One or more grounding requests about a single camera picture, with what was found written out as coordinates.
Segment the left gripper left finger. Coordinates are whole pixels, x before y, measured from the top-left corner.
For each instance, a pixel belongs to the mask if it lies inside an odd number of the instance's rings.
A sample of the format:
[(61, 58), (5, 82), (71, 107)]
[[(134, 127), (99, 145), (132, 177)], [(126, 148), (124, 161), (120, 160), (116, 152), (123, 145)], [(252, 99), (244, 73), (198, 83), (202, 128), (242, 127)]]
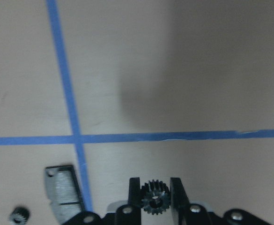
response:
[(132, 208), (132, 212), (129, 213), (130, 224), (141, 224), (141, 187), (140, 178), (130, 178), (129, 180), (129, 192), (128, 192), (128, 204)]

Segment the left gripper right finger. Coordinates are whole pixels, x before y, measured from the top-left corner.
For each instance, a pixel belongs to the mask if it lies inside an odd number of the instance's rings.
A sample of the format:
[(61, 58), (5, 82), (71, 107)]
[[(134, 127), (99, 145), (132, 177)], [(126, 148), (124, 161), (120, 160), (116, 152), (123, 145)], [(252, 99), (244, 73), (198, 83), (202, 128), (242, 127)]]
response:
[(186, 225), (186, 208), (190, 202), (180, 178), (170, 178), (170, 200), (173, 223)]

